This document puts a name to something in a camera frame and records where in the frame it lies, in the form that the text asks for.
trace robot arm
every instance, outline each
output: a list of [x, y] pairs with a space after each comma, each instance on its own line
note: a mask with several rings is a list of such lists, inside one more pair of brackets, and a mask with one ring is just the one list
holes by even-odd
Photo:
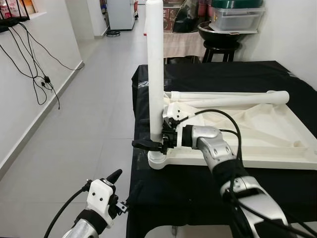
[[117, 215], [127, 212], [125, 203], [118, 203], [114, 183], [122, 174], [117, 170], [107, 179], [97, 179], [90, 184], [87, 207], [77, 216], [75, 225], [63, 238], [98, 238], [105, 228], [113, 226]]
[[230, 180], [233, 176], [235, 197], [245, 206], [257, 211], [271, 220], [288, 225], [286, 217], [273, 198], [250, 176], [230, 146], [223, 140], [219, 129], [212, 126], [192, 126], [183, 128], [182, 146], [201, 150], [204, 159], [216, 181], [224, 201], [232, 208], [237, 237], [283, 237], [294, 238], [293, 234], [268, 224], [262, 218], [237, 205], [229, 194]]

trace table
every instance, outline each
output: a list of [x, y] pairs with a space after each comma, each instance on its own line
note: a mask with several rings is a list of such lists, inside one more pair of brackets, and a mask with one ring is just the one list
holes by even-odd
[[[149, 139], [147, 65], [132, 78], [135, 139]], [[275, 61], [212, 62], [164, 66], [165, 91], [265, 92], [286, 90], [288, 107], [317, 137], [317, 111], [307, 102], [317, 92]], [[207, 166], [168, 165], [155, 171], [147, 151], [134, 149], [127, 238], [143, 238], [158, 226], [228, 225], [230, 213], [222, 202]], [[301, 221], [317, 220], [317, 171], [247, 168], [267, 192]]]
[[205, 54], [204, 40], [198, 32], [164, 32], [164, 58], [197, 56]]

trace black clamp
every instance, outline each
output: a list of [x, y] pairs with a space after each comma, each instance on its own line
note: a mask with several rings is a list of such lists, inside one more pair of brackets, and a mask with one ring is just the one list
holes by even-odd
[[164, 122], [162, 130], [163, 143], [154, 142], [151, 140], [134, 140], [132, 141], [132, 146], [147, 151], [159, 151], [166, 155], [168, 148], [174, 148], [177, 146], [177, 132], [175, 131], [176, 127], [173, 127], [172, 125], [172, 122]]

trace wire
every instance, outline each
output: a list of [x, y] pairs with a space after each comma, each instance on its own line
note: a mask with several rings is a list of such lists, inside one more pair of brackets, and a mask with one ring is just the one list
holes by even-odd
[[41, 43], [39, 43], [39, 42], [32, 36], [32, 34], [27, 30], [27, 28], [26, 28], [26, 26], [25, 26], [24, 24], [22, 24], [21, 22], [19, 22], [18, 24], [21, 25], [21, 26], [25, 29], [25, 31], [32, 37], [32, 39], [33, 39], [36, 43], [38, 43], [53, 59], [55, 59], [57, 62], [59, 62], [60, 65], [64, 66], [65, 68], [67, 68], [67, 69], [69, 69], [69, 70], [81, 70], [81, 69], [84, 67], [84, 66], [82, 66], [82, 67], [80, 67], [80, 68], [78, 68], [78, 69], [72, 69], [72, 68], [69, 68], [69, 67], [65, 66], [65, 65], [64, 65], [62, 62], [60, 62], [56, 57], [52, 56], [51, 53], [50, 53]]
[[58, 95], [57, 95], [57, 93], [55, 92], [55, 89], [54, 89], [52, 83], [48, 83], [48, 85], [50, 85], [50, 86], [52, 87], [52, 89], [53, 89], [53, 91], [54, 91], [54, 93], [55, 93], [55, 96], [56, 96], [56, 98], [57, 98], [57, 101], [58, 101], [58, 109], [60, 109], [60, 103], [59, 103]]
[[304, 222], [299, 221], [296, 217], [294, 217], [292, 214], [290, 214], [288, 211], [284, 210], [284, 213], [286, 214], [287, 217], [291, 218], [294, 220], [294, 222], [297, 222], [299, 225], [301, 225], [306, 231], [310, 232], [312, 235], [317, 237], [317, 232], [314, 231], [312, 228], [310, 228], [308, 225], [306, 225]]
[[[231, 131], [231, 130], [222, 129], [222, 131], [234, 133], [234, 134], [236, 134], [237, 137], [238, 137], [238, 153], [237, 153], [237, 157], [236, 157], [236, 167], [235, 167], [235, 169], [233, 170], [232, 177], [231, 177], [231, 180], [230, 180], [230, 188], [229, 188], [229, 193], [230, 193], [230, 195], [231, 195], [231, 197], [232, 197], [234, 203], [237, 204], [237, 205], [239, 205], [240, 207], [244, 208], [245, 210], [251, 212], [252, 214], [254, 214], [254, 215], [256, 215], [256, 216], [262, 218], [264, 221], [267, 221], [267, 222], [271, 223], [272, 225], [275, 225], [275, 226], [280, 227], [281, 229], [284, 229], [284, 230], [287, 230], [287, 231], [292, 232], [292, 233], [294, 233], [294, 234], [300, 235], [300, 236], [302, 236], [302, 237], [304, 237], [304, 238], [317, 238], [317, 237], [315, 237], [315, 236], [311, 236], [310, 234], [307, 234], [307, 233], [305, 233], [305, 232], [302, 232], [302, 231], [300, 231], [300, 230], [298, 230], [298, 229], [295, 229], [295, 228], [293, 228], [293, 227], [289, 227], [289, 226], [286, 226], [286, 225], [284, 225], [284, 224], [280, 224], [280, 223], [278, 223], [278, 222], [276, 222], [276, 221], [273, 221], [273, 220], [271, 220], [270, 218], [268, 218], [268, 217], [266, 217], [266, 216], [264, 216], [264, 215], [262, 215], [262, 214], [260, 214], [260, 213], [258, 213], [258, 212], [256, 212], [256, 211], [254, 211], [254, 210], [251, 209], [250, 207], [244, 205], [242, 202], [240, 202], [240, 201], [236, 198], [236, 196], [235, 196], [235, 194], [234, 194], [234, 192], [233, 192], [233, 185], [234, 185], [234, 179], [236, 178], [236, 174], [237, 174], [236, 169], [237, 169], [237, 167], [238, 167], [238, 165], [239, 165], [238, 163], [241, 163], [241, 162], [242, 162], [242, 153], [241, 153], [241, 132], [240, 132], [239, 126], [238, 126], [237, 122], [236, 122], [229, 114], [227, 114], [227, 113], [225, 113], [225, 112], [223, 112], [223, 111], [217, 110], [217, 109], [202, 110], [202, 111], [199, 111], [199, 112], [195, 113], [195, 115], [198, 115], [198, 114], [201, 114], [201, 113], [206, 113], [206, 112], [217, 112], [217, 113], [220, 113], [220, 114], [226, 116], [226, 117], [233, 123], [234, 127], [235, 127], [236, 130], [237, 130], [237, 132], [234, 132], [234, 131]], [[185, 121], [185, 120], [187, 120], [187, 119], [189, 119], [189, 117], [183, 118], [182, 120], [178, 121], [178, 124], [182, 123], [183, 121]]]
[[222, 132], [229, 132], [229, 133], [231, 133], [231, 134], [235, 134], [235, 135], [238, 137], [238, 133], [236, 133], [235, 131], [227, 130], [227, 129], [220, 129], [220, 131], [222, 131]]
[[[202, 110], [202, 111], [199, 111], [199, 112], [196, 112], [195, 113], [195, 116], [196, 115], [199, 115], [199, 114], [202, 114], [202, 113], [208, 113], [208, 112], [213, 112], [213, 113], [219, 113], [219, 114], [222, 114], [224, 116], [226, 116], [231, 122], [232, 124], [234, 125], [236, 131], [237, 131], [237, 137], [238, 137], [238, 152], [237, 152], [237, 158], [239, 158], [239, 160], [242, 162], [242, 151], [241, 151], [241, 133], [240, 133], [240, 129], [238, 127], [238, 124], [236, 123], [236, 121], [227, 113], [223, 112], [223, 111], [220, 111], [220, 110], [217, 110], [217, 109], [206, 109], [206, 110]], [[177, 122], [177, 125], [182, 123], [183, 121], [189, 119], [189, 117], [185, 117], [183, 118], [182, 120], [179, 120]]]
[[48, 87], [46, 87], [45, 85], [44, 85], [43, 87], [45, 87], [47, 90], [53, 91], [52, 88], [48, 88]]
[[[16, 31], [13, 27], [12, 27], [12, 30], [13, 30], [13, 31], [17, 34], [17, 36], [20, 38], [20, 41], [22, 42], [24, 48], [25, 48], [26, 51], [29, 53], [29, 55], [32, 57], [31, 53], [28, 51], [28, 49], [27, 49], [27, 47], [25, 46], [25, 44], [24, 44], [24, 42], [23, 42], [21, 36], [19, 35], [19, 33], [17, 33], [17, 31]], [[38, 61], [36, 62], [36, 64], [37, 64], [37, 66], [39, 67], [39, 69], [41, 70], [42, 74], [45, 76], [45, 74], [44, 74], [42, 68], [40, 67], [40, 64], [39, 64]]]
[[51, 221], [45, 235], [44, 238], [48, 238], [50, 235], [50, 232], [53, 228], [53, 226], [55, 225], [55, 222], [58, 220], [59, 216], [62, 214], [62, 212], [65, 210], [65, 208], [71, 203], [72, 200], [74, 200], [80, 193], [83, 192], [83, 189], [80, 189], [79, 191], [75, 192], [74, 195], [72, 195], [67, 202], [65, 202], [65, 204], [60, 208], [60, 210], [57, 212], [57, 214], [55, 215], [55, 217], [53, 218], [53, 220]]
[[17, 70], [23, 74], [24, 76], [28, 77], [28, 78], [33, 78], [31, 76], [28, 76], [27, 74], [23, 73], [19, 67], [16, 65], [16, 63], [14, 62], [14, 60], [11, 58], [11, 56], [4, 50], [4, 48], [2, 47], [2, 45], [0, 44], [0, 48], [3, 50], [3, 52], [9, 57], [9, 59], [12, 61], [12, 63], [14, 64], [14, 66], [17, 68]]
[[[16, 45], [17, 45], [19, 51], [20, 51], [20, 53], [22, 54], [23, 59], [25, 60], [26, 64], [28, 65], [29, 70], [30, 70], [30, 73], [31, 73], [32, 76], [30, 77], [30, 76], [28, 76], [28, 75], [22, 73], [22, 71], [21, 71], [21, 70], [17, 67], [17, 65], [15, 64], [14, 60], [8, 55], [8, 53], [3, 49], [2, 46], [1, 46], [1, 48], [2, 48], [3, 51], [6, 53], [6, 55], [9, 56], [9, 58], [12, 60], [12, 62], [14, 63], [14, 65], [17, 67], [17, 69], [18, 69], [22, 74], [24, 74], [24, 75], [26, 75], [26, 76], [28, 76], [28, 77], [30, 77], [30, 78], [33, 79], [33, 88], [34, 88], [36, 100], [37, 100], [37, 102], [38, 102], [39, 105], [43, 105], [43, 104], [47, 101], [47, 98], [48, 98], [48, 97], [47, 97], [47, 94], [46, 94], [45, 90], [44, 90], [41, 86], [39, 86], [39, 85], [37, 84], [37, 82], [35, 81], [35, 78], [38, 77], [37, 68], [36, 68], [36, 66], [34, 65], [34, 66], [35, 66], [35, 69], [36, 69], [36, 76], [33, 76], [33, 73], [32, 73], [31, 67], [30, 67], [30, 64], [28, 63], [28, 61], [27, 61], [27, 59], [25, 58], [23, 52], [21, 51], [20, 46], [19, 46], [19, 44], [18, 44], [18, 42], [17, 42], [17, 40], [16, 40], [14, 34], [12, 33], [12, 31], [10, 31], [10, 29], [9, 29], [9, 32], [11, 33], [11, 35], [12, 35], [12, 37], [13, 37], [13, 39], [14, 39], [14, 41], [15, 41], [15, 43], [16, 43]], [[42, 103], [40, 103], [40, 101], [39, 101], [39, 95], [38, 95], [38, 93], [37, 93], [37, 91], [36, 91], [35, 85], [36, 85], [38, 88], [40, 88], [40, 89], [43, 91], [44, 95], [45, 95], [45, 99], [44, 99], [44, 101], [43, 101]]]

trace green lid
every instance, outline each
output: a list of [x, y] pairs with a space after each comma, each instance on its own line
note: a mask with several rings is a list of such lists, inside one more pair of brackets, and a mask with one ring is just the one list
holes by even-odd
[[211, 6], [216, 8], [257, 8], [263, 0], [212, 0]]

